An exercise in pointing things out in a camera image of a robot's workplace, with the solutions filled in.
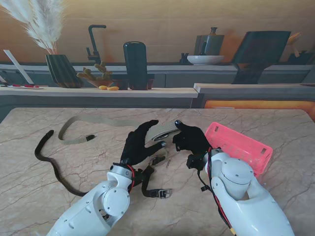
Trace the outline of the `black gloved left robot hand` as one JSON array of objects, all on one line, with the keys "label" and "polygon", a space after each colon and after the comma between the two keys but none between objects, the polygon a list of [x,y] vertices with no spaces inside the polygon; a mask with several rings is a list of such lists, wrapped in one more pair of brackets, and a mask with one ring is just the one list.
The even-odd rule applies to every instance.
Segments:
[{"label": "black gloved left robot hand", "polygon": [[166,146],[166,142],[162,141],[150,147],[145,147],[147,132],[156,124],[158,124],[158,120],[147,121],[128,134],[120,163],[130,166],[137,165]]}]

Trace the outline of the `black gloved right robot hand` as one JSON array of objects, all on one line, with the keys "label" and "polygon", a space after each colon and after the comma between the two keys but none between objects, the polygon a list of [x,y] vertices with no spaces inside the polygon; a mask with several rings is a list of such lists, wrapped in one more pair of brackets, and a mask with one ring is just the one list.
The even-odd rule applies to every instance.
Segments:
[{"label": "black gloved right robot hand", "polygon": [[212,146],[205,137],[204,132],[196,126],[188,126],[180,120],[175,121],[175,126],[180,133],[173,137],[172,143],[176,151],[189,150],[192,154],[205,154],[212,149]]}]

